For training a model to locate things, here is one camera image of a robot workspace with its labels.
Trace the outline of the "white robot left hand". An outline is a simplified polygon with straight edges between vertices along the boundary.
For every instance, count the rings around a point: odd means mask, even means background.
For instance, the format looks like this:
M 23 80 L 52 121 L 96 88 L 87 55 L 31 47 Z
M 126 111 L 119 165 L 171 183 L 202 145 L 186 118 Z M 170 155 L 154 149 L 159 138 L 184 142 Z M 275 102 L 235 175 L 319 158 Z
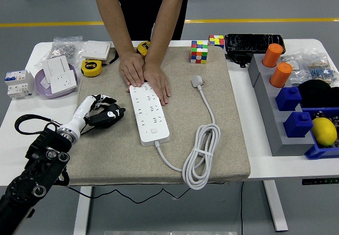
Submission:
M 79 105 L 71 121 L 61 125 L 57 132 L 75 144 L 87 125 L 109 128 L 124 117 L 125 111 L 125 108 L 120 107 L 117 101 L 109 96 L 90 95 Z

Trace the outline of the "person's right hand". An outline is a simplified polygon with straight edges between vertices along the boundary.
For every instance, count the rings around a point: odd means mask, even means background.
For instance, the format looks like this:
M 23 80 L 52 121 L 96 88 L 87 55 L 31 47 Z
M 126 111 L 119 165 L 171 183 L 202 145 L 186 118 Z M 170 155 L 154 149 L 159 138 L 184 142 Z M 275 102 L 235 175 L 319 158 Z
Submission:
M 136 52 L 120 55 L 119 71 L 127 86 L 140 87 L 144 83 L 144 60 Z

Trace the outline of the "person's left hand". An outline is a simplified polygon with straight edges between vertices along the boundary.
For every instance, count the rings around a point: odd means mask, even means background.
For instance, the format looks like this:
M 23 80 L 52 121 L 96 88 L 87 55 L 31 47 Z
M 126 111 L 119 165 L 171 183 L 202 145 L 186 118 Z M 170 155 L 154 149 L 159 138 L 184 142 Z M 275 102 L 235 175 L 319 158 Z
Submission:
M 161 66 L 153 62 L 145 62 L 143 66 L 144 78 L 153 88 L 160 104 L 165 106 L 171 96 L 170 85 Z

